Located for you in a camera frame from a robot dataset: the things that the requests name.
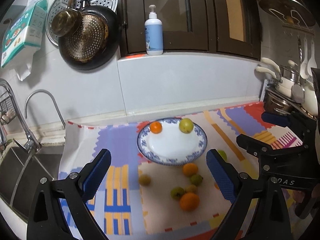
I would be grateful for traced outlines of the thin curved steel faucet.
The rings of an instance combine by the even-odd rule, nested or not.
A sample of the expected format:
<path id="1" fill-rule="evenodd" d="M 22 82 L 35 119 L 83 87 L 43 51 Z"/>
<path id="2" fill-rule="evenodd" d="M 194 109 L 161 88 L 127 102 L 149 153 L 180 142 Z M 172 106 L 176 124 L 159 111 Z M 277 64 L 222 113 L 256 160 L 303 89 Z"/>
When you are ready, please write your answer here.
<path id="1" fill-rule="evenodd" d="M 37 89 L 27 96 L 24 103 L 24 117 L 34 126 L 58 122 L 60 128 L 66 128 L 66 122 L 53 94 L 45 89 Z"/>

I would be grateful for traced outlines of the black frying pan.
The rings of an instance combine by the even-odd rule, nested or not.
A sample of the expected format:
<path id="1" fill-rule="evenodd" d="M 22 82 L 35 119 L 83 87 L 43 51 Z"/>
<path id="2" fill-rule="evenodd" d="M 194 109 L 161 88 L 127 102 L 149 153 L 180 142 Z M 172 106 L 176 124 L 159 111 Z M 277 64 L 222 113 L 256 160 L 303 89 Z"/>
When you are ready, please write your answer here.
<path id="1" fill-rule="evenodd" d="M 73 69 L 87 71 L 99 68 L 116 53 L 121 26 L 116 13 L 102 5 L 81 0 L 82 22 L 72 35 L 59 38 L 59 51 Z"/>

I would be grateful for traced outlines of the white blue pump bottle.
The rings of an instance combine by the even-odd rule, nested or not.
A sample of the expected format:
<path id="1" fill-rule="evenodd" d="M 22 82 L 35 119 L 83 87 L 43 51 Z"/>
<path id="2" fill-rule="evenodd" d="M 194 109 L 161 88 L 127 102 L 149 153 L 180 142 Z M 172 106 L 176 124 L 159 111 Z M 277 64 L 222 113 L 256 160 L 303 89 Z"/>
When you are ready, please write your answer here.
<path id="1" fill-rule="evenodd" d="M 145 45 L 148 55 L 163 54 L 163 24 L 155 12 L 156 6 L 149 6 L 149 18 L 144 23 Z"/>

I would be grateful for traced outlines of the green apple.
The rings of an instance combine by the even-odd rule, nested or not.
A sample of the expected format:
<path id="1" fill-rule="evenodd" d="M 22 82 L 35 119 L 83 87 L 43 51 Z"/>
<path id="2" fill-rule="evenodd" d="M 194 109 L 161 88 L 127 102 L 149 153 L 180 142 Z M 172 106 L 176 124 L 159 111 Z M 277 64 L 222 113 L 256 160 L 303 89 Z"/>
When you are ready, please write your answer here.
<path id="1" fill-rule="evenodd" d="M 225 153 L 224 150 L 217 150 L 217 152 L 219 153 L 219 155 L 223 158 L 223 160 L 224 160 L 225 162 L 228 161 L 228 159 L 227 159 L 227 154 Z"/>

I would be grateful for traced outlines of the white ceramic jug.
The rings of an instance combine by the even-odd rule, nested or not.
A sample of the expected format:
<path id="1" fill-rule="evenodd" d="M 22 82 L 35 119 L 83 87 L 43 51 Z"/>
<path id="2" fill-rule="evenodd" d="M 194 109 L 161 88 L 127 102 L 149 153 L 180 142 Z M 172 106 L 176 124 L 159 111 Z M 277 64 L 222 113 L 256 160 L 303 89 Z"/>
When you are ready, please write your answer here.
<path id="1" fill-rule="evenodd" d="M 313 85 L 306 81 L 304 85 L 304 102 L 302 107 L 312 116 L 318 116 L 318 103 Z"/>

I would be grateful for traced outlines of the brown kiwi fruit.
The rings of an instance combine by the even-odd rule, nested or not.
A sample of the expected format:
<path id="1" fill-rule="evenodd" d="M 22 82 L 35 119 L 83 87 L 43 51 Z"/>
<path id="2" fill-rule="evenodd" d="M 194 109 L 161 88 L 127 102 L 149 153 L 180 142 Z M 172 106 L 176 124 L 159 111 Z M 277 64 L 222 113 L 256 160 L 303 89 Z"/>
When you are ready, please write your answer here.
<path id="1" fill-rule="evenodd" d="M 139 176 L 138 182 L 141 186 L 148 186 L 151 183 L 151 177 L 147 174 Z"/>

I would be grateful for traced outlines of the hanging white ladle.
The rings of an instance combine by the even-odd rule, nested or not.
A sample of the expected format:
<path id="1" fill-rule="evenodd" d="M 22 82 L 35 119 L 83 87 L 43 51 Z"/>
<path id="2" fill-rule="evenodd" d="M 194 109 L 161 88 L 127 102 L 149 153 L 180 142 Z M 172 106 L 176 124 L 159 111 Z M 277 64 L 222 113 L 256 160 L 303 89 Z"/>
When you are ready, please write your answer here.
<path id="1" fill-rule="evenodd" d="M 299 62 L 300 62 L 300 76 L 303 79 L 307 79 L 309 77 L 307 71 L 308 65 L 308 40 L 306 37 L 303 38 L 303 42 L 301 39 L 298 39 L 298 48 L 299 48 Z"/>

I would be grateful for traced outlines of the teal white cardboard box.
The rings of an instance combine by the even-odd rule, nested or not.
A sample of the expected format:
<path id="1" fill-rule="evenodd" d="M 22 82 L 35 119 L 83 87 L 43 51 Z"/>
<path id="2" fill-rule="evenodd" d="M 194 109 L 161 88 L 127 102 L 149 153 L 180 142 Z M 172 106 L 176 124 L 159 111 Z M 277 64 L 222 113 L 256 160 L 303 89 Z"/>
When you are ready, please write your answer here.
<path id="1" fill-rule="evenodd" d="M 33 55 L 41 48 L 47 7 L 47 0 L 32 1 L 5 32 L 2 68 L 31 67 Z"/>

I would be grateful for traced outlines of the white handled pot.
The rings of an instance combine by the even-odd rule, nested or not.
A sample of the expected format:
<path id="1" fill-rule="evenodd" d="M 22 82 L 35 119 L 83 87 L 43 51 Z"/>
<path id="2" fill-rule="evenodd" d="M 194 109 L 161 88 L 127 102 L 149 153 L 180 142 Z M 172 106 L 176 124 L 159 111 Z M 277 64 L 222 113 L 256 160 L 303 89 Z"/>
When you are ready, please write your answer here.
<path id="1" fill-rule="evenodd" d="M 260 73 L 270 74 L 276 81 L 276 90 L 284 96 L 292 98 L 292 87 L 298 82 L 298 72 L 292 68 L 280 66 L 267 57 L 262 57 L 261 63 L 271 65 L 275 71 L 260 65 L 256 66 L 255 70 Z"/>

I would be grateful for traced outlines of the small yellow-green fruit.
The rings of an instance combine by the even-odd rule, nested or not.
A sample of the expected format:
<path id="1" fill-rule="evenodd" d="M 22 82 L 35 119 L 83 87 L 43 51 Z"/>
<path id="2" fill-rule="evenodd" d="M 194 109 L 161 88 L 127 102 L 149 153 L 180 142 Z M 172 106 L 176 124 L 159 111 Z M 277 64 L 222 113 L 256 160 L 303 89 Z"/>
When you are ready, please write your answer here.
<path id="1" fill-rule="evenodd" d="M 190 177 L 190 182 L 195 186 L 199 186 L 203 182 L 203 177 L 199 174 L 194 174 Z"/>

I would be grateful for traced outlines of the steel kitchen sink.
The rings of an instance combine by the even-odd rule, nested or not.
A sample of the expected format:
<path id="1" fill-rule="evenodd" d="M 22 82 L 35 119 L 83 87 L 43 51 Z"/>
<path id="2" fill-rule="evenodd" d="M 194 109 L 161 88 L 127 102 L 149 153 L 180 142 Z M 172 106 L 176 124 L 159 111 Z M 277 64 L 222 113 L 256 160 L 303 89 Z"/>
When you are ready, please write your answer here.
<path id="1" fill-rule="evenodd" d="M 42 147 L 35 154 L 26 154 L 11 147 L 1 161 L 1 198 L 24 221 L 28 220 L 31 204 L 40 179 L 58 179 L 64 146 Z"/>

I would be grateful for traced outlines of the colourful patterned table cloth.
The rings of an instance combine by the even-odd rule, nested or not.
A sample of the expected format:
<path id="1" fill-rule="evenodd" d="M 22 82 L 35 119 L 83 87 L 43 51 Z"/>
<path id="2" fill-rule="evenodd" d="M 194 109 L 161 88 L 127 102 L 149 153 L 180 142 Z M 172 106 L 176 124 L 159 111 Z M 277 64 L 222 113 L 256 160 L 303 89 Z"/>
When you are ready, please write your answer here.
<path id="1" fill-rule="evenodd" d="M 238 171 L 257 178 L 257 159 L 236 145 L 236 136 L 244 133 L 272 146 L 290 131 L 263 122 L 262 112 L 262 104 L 253 103 L 195 113 L 190 118 L 205 131 L 208 149 L 224 150 Z M 112 163 L 87 207 L 109 239 L 209 239 L 231 204 L 215 188 L 205 156 L 196 161 L 203 177 L 197 191 L 199 207 L 185 212 L 170 191 L 190 181 L 181 167 L 158 165 L 143 157 L 136 141 L 144 126 L 144 122 L 134 122 L 100 128 L 67 122 L 59 178 L 80 171 L 106 148 Z M 151 177 L 150 185 L 139 184 L 142 174 Z"/>

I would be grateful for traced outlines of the small brass saucepan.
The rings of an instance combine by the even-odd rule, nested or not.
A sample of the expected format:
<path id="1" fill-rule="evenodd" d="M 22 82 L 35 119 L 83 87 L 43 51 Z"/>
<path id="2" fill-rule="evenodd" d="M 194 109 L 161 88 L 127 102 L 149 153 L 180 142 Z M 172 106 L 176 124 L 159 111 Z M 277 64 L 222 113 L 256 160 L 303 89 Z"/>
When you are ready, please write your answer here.
<path id="1" fill-rule="evenodd" d="M 74 0 L 68 0 L 67 8 L 58 12 L 52 20 L 52 32 L 58 37 L 72 35 L 82 23 L 82 14 L 72 7 Z"/>

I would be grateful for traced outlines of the large yellow-green apple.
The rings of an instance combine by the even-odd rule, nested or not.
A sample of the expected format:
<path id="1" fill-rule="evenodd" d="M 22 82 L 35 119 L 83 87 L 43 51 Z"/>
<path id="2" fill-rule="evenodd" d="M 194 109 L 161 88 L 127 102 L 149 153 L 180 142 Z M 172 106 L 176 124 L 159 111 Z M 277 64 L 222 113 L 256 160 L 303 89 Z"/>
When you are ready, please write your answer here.
<path id="1" fill-rule="evenodd" d="M 194 123 L 189 118 L 180 120 L 179 129 L 182 133 L 189 134 L 194 129 Z"/>

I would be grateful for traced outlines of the small green tomato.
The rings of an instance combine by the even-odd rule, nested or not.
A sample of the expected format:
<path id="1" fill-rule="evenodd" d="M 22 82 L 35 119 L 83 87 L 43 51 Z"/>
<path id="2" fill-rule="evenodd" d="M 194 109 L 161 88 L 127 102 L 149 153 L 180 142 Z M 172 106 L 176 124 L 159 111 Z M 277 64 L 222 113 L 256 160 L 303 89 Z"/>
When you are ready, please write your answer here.
<path id="1" fill-rule="evenodd" d="M 182 187 L 175 187 L 170 191 L 171 198 L 174 200 L 180 200 L 181 197 L 185 194 L 185 190 Z"/>

